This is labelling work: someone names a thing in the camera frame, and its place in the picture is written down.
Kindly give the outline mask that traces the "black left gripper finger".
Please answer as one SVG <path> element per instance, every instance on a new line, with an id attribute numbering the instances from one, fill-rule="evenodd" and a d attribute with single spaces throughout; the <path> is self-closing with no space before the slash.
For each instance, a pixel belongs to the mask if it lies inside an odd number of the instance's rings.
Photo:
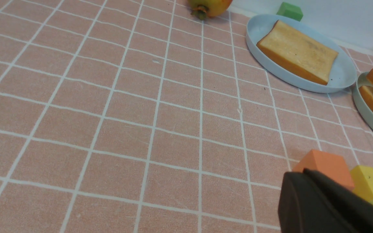
<path id="1" fill-rule="evenodd" d="M 320 171 L 285 172 L 278 204 L 283 233 L 373 233 L 373 205 Z"/>

